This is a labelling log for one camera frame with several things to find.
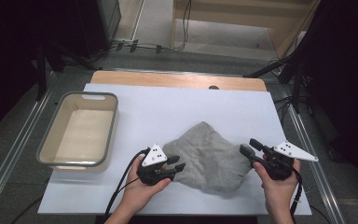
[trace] beige tray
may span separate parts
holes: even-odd
[[[106,92],[66,93],[36,153],[53,169],[103,171],[117,123],[117,97]]]

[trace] white tabletop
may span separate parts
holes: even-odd
[[[88,84],[85,91],[118,98],[118,124],[110,165],[102,173],[53,171],[39,214],[103,214],[131,158],[157,143],[161,147],[206,121],[232,144],[254,138],[267,146],[285,140],[269,92]],[[230,193],[202,191],[172,182],[140,212],[148,215],[265,215],[261,180],[254,170]],[[120,193],[112,210],[122,197]],[[305,193],[297,215],[310,215]]]

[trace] towel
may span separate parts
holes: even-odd
[[[162,150],[168,157],[180,156],[178,163],[186,163],[185,170],[176,174],[173,181],[194,189],[234,191],[252,169],[247,158],[240,154],[240,145],[229,143],[205,121]]]

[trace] aluminum rail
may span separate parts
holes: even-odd
[[[291,95],[290,88],[288,85],[282,87],[282,95],[283,97]],[[292,118],[292,122],[295,125],[296,132],[301,141],[303,149],[317,157],[317,153],[312,146],[310,138],[307,134],[307,130],[301,119],[301,115],[297,114],[297,112],[293,109],[292,106],[290,106],[289,108],[289,113],[290,117]],[[321,192],[322,199],[324,200],[324,206],[326,207],[331,222],[337,224],[345,224],[346,222],[344,216],[342,216],[337,199],[327,181],[322,165],[319,162],[309,162],[309,164],[316,184],[319,188],[319,191]]]
[[[39,120],[40,115],[45,108],[46,102],[51,94],[51,87],[55,84],[57,78],[53,72],[49,75],[50,85],[45,93],[45,95],[38,101],[35,102],[30,115],[25,121],[24,125],[21,128],[19,135],[17,136],[13,146],[10,151],[7,153],[5,160],[2,162],[0,167],[0,194],[5,187],[6,182],[8,181],[11,172],[13,171],[17,161],[20,158],[20,155],[30,137],[34,126]]]

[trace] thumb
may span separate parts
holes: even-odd
[[[267,173],[266,168],[260,162],[254,162],[253,166],[255,168],[255,172],[260,176],[260,179],[264,181],[269,180],[269,174]]]
[[[150,189],[153,191],[153,194],[157,194],[160,191],[164,190],[172,181],[169,178],[160,180],[155,186],[152,186]]]

